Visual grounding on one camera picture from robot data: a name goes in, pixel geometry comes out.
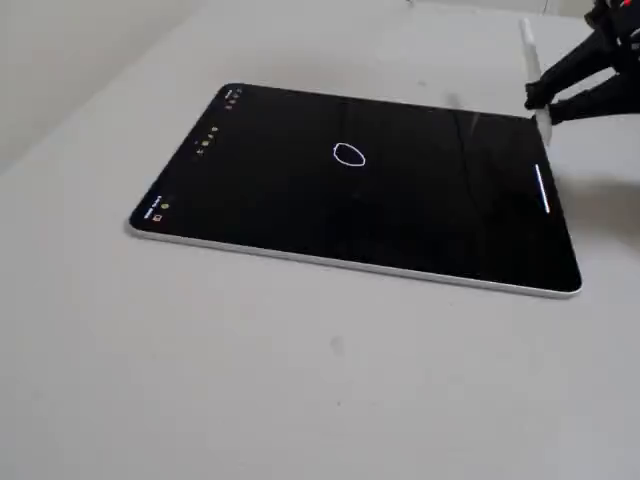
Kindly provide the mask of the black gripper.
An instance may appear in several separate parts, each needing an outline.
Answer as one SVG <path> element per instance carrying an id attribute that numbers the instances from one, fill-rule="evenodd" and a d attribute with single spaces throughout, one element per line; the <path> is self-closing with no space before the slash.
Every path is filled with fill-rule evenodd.
<path id="1" fill-rule="evenodd" d="M 594 1 L 584 20 L 592 33 L 537 81 L 525 85 L 525 108 L 548 107 L 553 125 L 639 113 L 639 2 Z M 552 102 L 561 91 L 607 68 L 619 75 Z"/>

